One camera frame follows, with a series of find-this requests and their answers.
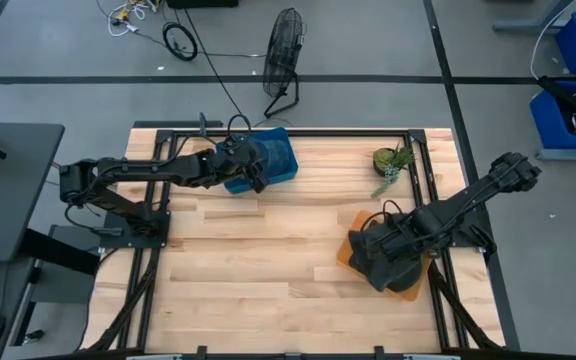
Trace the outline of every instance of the black metal frame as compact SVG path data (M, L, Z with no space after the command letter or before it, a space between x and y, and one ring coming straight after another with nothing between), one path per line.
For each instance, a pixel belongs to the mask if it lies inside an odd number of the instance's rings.
M252 132L259 132L263 130L253 129ZM186 137L188 134L193 133L192 131L174 131L174 130L159 130L157 132L156 144L154 150L154 159L160 159L163 144L170 140L170 149L168 156L174 156L174 151L177 148L177 144L180 138ZM226 136L226 129L216 129L209 130L208 135L210 136ZM424 168L424 174L426 181L428 183L429 195L431 201L438 200L437 188L434 182L434 174L432 171L432 165L430 161L430 154L428 152L428 147L426 144L426 136L424 130L338 130L338 129L289 129L288 135L291 137L401 137L404 141L404 146L408 149L414 151L413 142L417 142L419 146L419 153L421 153L421 160ZM420 180L417 172L417 165L413 162L409 167L410 179L413 187L413 196L415 199L415 204L417 206L423 205L422 190L420 186ZM166 206L168 198L170 196L170 183L165 183L161 193L161 205ZM154 196L154 183L149 182L146 189L146 201L152 202ZM452 244L452 246L462 246L460 244ZM124 308L117 315L117 318L113 323L121 323L123 321L123 328L120 329L115 335L119 335L119 340L117 343L116 350L108 350L108 347L114 340L109 337L102 337L102 339L97 342L90 350L80 351L68 355L59 355L41 358L43 360L75 360L75 359L121 359L124 360L127 356L138 356L145 355L146 340L148 335L148 325L150 322L150 312L152 309L156 271L159 262L160 249L155 248L151 251L150 261L148 263L148 268L144 273L141 280L138 279L138 274L141 271L141 260L143 258L143 249L135 249L135 255L133 257L133 263L131 268L130 281L128 285L128 291L126 294L126 304ZM566 360L576 360L576 356L566 356L566 355L550 355L550 354L536 354L536 353L521 353L513 351L500 351L500 348L490 342L485 336L475 336L477 332L479 335L483 334L482 330L476 327L476 324L463 306L460 305L458 301L458 296L453 291L456 291L456 284L454 279L454 271L452 268L452 262L450 260L450 254L448 251L441 254L443 260L444 271L446 273L446 279L441 277L437 269L436 263L431 264L431 269L429 270L430 279L430 289L433 302L433 311L435 315L435 320L437 324L437 332L441 347L441 354L447 356L459 356L461 359L566 359ZM441 293L445 294L448 299L448 303L452 305L453 315L455 316L455 323L457 325L457 337L459 340L459 347L450 347L450 342L448 338L448 329L445 321L445 313L443 311ZM128 329L130 326L130 317L132 315L132 310L134 306L141 298L144 296L141 318L139 323L139 332L137 335L137 346L136 347L126 347L126 342L128 338ZM464 324L460 322L460 319L464 319L468 326L470 326L470 331L473 332L475 340L479 339L478 344L484 345L485 349L469 349L467 343L467 334ZM190 354L172 354L167 358L171 359L191 359L191 360L255 360L255 359L285 359L285 360L315 360L315 359L335 359L335 360L394 360L394 359L411 359L412 354L387 354L382 346L375 346L374 353L372 354L301 354L301 353L283 353L283 354L208 354L208 349L206 346L198 346L196 353Z
M263 130L253 129L252 132L260 132ZM360 129L351 129L351 130L338 130L338 129L287 129L288 135L290 137L339 137L339 136L349 136L349 137L395 137L395 138L402 138L404 146L407 149L413 150L413 141L416 141L419 144L419 152L421 152L421 159L424 167L424 173L426 180L428 181L428 189L430 192L430 198L432 201L438 200L437 189L435 187L435 183L433 181L434 176L432 173L432 166L430 163L430 155L428 153L428 147L426 145L426 137L424 130L360 130ZM227 130L226 129L208 129L207 130L209 136L226 136ZM185 136L193 133L193 131L174 131L174 130L159 130L157 132L157 142L155 144L155 150L153 153L154 159L160 159L161 152L163 148L163 143L166 139L170 139L170 148L168 156L174 155L174 149L177 148L177 145ZM420 186L420 180L417 173L417 166L415 163L411 164L409 168L410 179L411 183L413 184L413 196L415 198L415 205L421 206L423 205L423 197L422 197L422 190ZM161 193L161 204L160 206L166 206L166 202L168 201L170 195L170 183L165 183ZM152 202L154 195L154 182L149 182L148 187L146 189L146 197L145 201ZM160 255L160 249L153 249L150 255L150 261L157 262ZM141 271L141 263L143 257L143 250L136 249L135 254L133 256L132 267L130 271L130 278L128 283L128 291L126 293L126 299L129 299L133 296L135 288L137 286L137 282L139 281L138 274ZM442 259L447 258L450 259L450 255L446 252L446 254L442 255ZM454 278L454 271L452 268L452 263L450 261L444 261L444 271L446 274L451 274L447 276L447 281L451 289L456 289L456 283ZM137 335L137 347L139 349L145 349L146 346L146 339L148 335L148 324L150 321L150 310L152 308L153 296L154 296L154 289L155 284L154 280L144 293L144 303L141 312L141 319L139 324L139 332ZM432 293L432 302L433 302L433 311L435 313L435 319L437 323L437 331L439 335L440 345L442 349L449 348L450 343L448 340L448 329L446 326L445 321L445 314L443 311L443 305L441 302L441 296L439 291L436 289L434 285L431 285L431 293ZM460 324L459 319L455 315L455 322ZM128 339L128 329L130 327L130 319L128 319L123 326L119 340L117 343L117 348L122 349L127 346L127 339ZM460 347L467 347L467 335L466 330L463 328L463 325L460 324L458 329L461 327L461 330L458 330L458 338L459 338L459 346ZM241 356L245 356L246 358L251 358L250 355L252 354L240 354ZM348 355L349 358L359 359L361 357L356 357L360 355Z

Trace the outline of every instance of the black robotic arm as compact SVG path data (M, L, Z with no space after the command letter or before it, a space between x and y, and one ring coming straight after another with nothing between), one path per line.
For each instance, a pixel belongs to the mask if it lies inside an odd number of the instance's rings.
M70 206L95 205L124 218L135 235L153 237L162 221L152 205L132 202L109 190L118 182L170 181L177 186L209 188L244 177L262 192L268 184L263 175L263 152L253 140L232 135L220 148L202 150L165 161L102 158L62 166L60 198Z
M422 276L423 254L449 246L457 231L472 231L461 229L469 213L500 192L532 189L540 173L525 156L506 153L492 163L488 175L449 199L421 206L410 214L386 213L383 223L351 231L350 265L379 291L404 291Z

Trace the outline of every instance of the fan stand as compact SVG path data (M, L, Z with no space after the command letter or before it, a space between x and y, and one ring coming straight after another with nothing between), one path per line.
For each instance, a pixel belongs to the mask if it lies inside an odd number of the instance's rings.
M292 104L288 104L280 109L270 111L272 107L275 106L277 101L279 101L280 98L288 95L288 93L286 93L285 90L280 92L279 94L277 94L277 96L275 96L275 99L270 103L270 105L268 105L266 111L264 111L266 119L269 119L271 116L276 115L284 110L290 109L291 107L297 105L297 103L299 102L299 75L297 75L297 73L293 71L292 78L295 80L295 101L293 101Z

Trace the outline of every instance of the fan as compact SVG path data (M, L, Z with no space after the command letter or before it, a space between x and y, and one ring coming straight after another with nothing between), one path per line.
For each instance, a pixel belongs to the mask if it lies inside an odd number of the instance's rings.
M266 118L289 109L299 102L299 77L295 72L299 51L303 44L304 24L301 15L294 9L285 9L279 13L268 42L266 63L264 65L264 91L274 100L264 115ZM286 90L295 81L295 100L280 109L271 111L277 101L288 95Z

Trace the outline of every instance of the desk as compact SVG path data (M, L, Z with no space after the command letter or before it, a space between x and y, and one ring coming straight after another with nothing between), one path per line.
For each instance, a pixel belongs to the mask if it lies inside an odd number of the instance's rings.
M17 257L17 250L63 131L61 125L0 123L0 148L8 153L0 160L0 307L7 319L0 357L35 262Z
M156 133L133 129L126 157L150 159ZM426 129L426 135L436 187L440 198L447 198L464 187L452 133ZM397 141L291 137L297 177L262 194L173 186L170 238L160 256L146 352L194 353L198 345L207 345L209 353L371 353L377 345L389 353L438 352L428 284L417 301L405 302L378 293L335 262L359 210L378 211L387 199L404 211L414 208L408 176L381 199L370 199L379 184L372 152L394 148ZM193 138L182 153L208 146ZM118 192L139 201L145 188L145 183L123 183ZM451 254L464 306L494 341L503 343L482 255L472 248ZM121 308L132 259L133 250L120 250L98 272L84 347L98 339ZM444 311L456 346L446 303Z

